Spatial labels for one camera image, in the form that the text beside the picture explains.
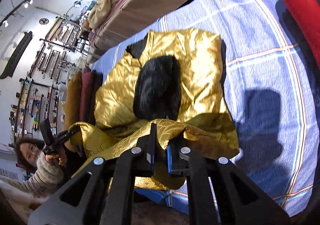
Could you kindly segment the person's knit sweater forearm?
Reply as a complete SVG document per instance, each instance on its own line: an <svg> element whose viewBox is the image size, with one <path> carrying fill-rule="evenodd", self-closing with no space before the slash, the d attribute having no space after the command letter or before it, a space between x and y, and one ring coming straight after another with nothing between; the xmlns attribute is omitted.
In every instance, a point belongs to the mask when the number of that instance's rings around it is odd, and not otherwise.
<svg viewBox="0 0 320 225"><path fill-rule="evenodd" d="M24 223L31 213L52 195L64 178L59 164L51 165L40 152L36 161L37 170L26 181L1 176L1 191Z"/></svg>

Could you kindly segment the person's left hand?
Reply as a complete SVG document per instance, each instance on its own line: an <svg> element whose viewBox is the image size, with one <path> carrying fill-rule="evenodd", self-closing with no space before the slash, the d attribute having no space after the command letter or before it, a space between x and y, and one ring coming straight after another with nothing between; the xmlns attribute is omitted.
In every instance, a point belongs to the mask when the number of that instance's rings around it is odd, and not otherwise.
<svg viewBox="0 0 320 225"><path fill-rule="evenodd" d="M60 148L57 153L45 155L45 159L51 165L59 164L65 166L67 163L67 156L64 148Z"/></svg>

